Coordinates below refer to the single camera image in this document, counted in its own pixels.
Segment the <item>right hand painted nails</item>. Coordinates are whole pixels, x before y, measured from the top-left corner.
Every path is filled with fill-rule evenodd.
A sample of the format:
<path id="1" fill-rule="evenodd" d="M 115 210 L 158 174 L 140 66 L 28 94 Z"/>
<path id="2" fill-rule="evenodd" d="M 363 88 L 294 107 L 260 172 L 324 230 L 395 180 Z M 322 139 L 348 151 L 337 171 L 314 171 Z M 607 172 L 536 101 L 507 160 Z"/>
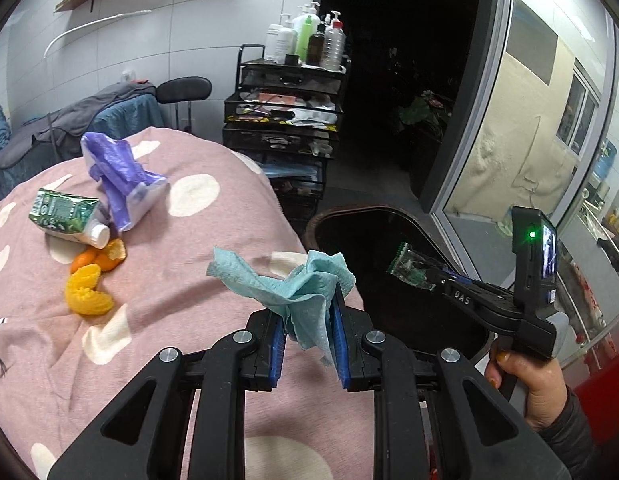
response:
<path id="1" fill-rule="evenodd" d="M 506 349 L 497 339 L 489 351 L 484 376 L 498 389 L 506 374 L 515 376 L 527 389 L 525 419 L 529 425 L 537 431 L 549 428 L 569 398 L 559 362 L 539 361 Z"/>

